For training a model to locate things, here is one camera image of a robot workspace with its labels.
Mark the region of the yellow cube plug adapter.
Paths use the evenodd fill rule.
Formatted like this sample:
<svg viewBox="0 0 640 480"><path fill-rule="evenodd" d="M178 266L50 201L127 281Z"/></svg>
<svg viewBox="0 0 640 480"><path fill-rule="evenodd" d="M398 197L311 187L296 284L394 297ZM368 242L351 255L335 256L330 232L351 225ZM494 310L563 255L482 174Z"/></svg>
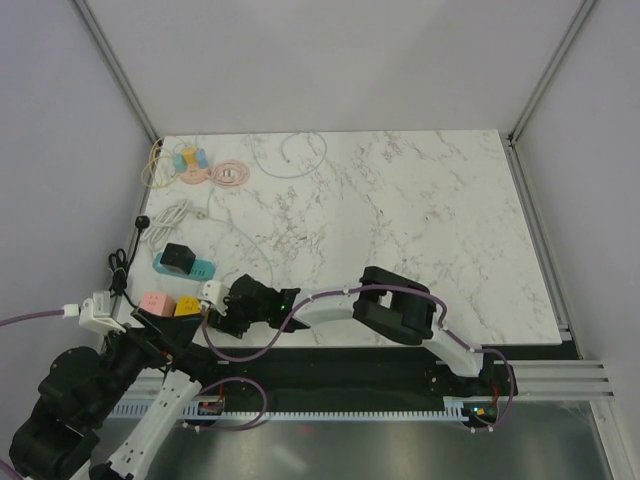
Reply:
<svg viewBox="0 0 640 480"><path fill-rule="evenodd" d="M199 314L201 312L200 300L197 297L181 296L175 306L174 316L182 317Z"/></svg>

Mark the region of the pink cube plug adapter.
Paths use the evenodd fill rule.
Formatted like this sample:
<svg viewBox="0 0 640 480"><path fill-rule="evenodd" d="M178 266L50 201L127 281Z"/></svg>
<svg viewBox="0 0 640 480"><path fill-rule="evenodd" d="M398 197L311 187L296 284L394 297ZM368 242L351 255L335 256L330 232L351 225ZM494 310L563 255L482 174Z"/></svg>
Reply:
<svg viewBox="0 0 640 480"><path fill-rule="evenodd" d="M176 302L166 293L147 291L142 295L139 308L156 316L172 317Z"/></svg>

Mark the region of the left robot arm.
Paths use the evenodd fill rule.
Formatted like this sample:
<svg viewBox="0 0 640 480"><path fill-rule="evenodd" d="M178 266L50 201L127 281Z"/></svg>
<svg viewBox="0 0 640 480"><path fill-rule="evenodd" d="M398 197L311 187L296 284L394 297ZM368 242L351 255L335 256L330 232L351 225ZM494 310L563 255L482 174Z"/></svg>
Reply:
<svg viewBox="0 0 640 480"><path fill-rule="evenodd" d="M103 353L77 347L61 353L38 387L39 399L17 430L9 457L29 479L143 479L185 407L219 382L213 354L194 343L206 317L159 317L136 309L139 327L109 333ZM90 462L98 430L149 368L166 382L124 443L99 465Z"/></svg>

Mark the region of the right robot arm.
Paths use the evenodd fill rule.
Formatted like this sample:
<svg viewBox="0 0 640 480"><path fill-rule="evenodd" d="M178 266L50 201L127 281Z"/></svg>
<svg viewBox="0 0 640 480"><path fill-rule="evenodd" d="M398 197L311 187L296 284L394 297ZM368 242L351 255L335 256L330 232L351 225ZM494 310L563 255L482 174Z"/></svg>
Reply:
<svg viewBox="0 0 640 480"><path fill-rule="evenodd" d="M313 291L276 290L249 275L231 286L210 281L201 292L209 310L202 329L236 338L255 323L277 336L311 330L333 321L354 320L383 338L421 347L437 361L435 379L449 396L514 397L515 373L504 354L466 341L445 323L448 308L428 287L381 267L364 269L356 286Z"/></svg>

